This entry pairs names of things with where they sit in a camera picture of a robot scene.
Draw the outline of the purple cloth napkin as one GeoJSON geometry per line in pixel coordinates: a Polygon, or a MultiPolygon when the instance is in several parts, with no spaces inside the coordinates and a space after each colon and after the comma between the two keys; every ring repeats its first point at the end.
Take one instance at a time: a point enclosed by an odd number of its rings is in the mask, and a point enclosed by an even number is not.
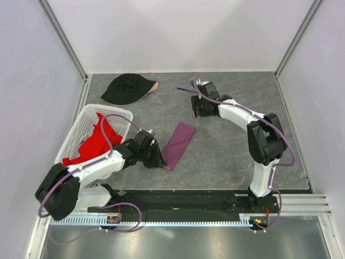
{"type": "Polygon", "coordinates": [[[163,166],[165,170],[172,171],[176,167],[194,136],[195,131],[196,129],[193,126],[184,122],[178,124],[162,151],[163,159],[166,162],[166,165],[163,166]]]}

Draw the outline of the purple fork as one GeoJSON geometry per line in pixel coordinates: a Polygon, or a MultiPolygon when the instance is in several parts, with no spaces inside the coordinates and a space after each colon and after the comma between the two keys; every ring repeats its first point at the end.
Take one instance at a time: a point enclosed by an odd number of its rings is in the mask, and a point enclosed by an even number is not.
{"type": "Polygon", "coordinates": [[[198,90],[198,87],[197,87],[197,85],[196,85],[196,83],[195,83],[195,81],[194,80],[190,80],[190,84],[191,84],[191,86],[197,91],[198,90]]]}

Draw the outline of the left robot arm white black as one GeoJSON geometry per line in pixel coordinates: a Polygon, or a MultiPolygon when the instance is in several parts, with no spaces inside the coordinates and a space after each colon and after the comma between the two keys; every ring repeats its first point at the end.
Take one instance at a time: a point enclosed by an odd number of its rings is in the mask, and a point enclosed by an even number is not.
{"type": "Polygon", "coordinates": [[[62,220],[76,207],[101,207],[113,212],[118,207],[118,198],[105,187],[96,189],[92,195],[84,190],[91,182],[109,177],[138,162],[146,168],[163,168],[167,165],[159,144],[150,131],[140,130],[132,139],[111,148],[109,152],[87,162],[65,167],[57,163],[51,167],[35,193],[40,203],[38,215],[62,220]]]}

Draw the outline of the purple spoon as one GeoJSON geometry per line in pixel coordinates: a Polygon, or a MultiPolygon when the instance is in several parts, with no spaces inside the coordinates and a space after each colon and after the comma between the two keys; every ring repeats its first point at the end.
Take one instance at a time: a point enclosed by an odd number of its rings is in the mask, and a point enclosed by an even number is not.
{"type": "Polygon", "coordinates": [[[177,89],[177,90],[180,90],[180,91],[189,92],[189,93],[194,93],[194,94],[199,95],[199,92],[196,91],[196,90],[185,89],[185,88],[182,88],[182,87],[177,87],[176,89],[177,89]]]}

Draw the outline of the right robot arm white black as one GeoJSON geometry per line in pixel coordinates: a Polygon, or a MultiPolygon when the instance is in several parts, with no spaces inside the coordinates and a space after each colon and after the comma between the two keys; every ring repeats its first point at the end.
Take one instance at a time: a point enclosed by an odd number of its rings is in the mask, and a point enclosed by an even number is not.
{"type": "Polygon", "coordinates": [[[249,153],[255,161],[247,206],[252,212],[260,212],[271,192],[274,166],[287,148],[279,118],[273,113],[257,113],[227,95],[221,96],[210,81],[190,83],[198,93],[191,97],[195,117],[218,116],[245,130],[249,153]]]}

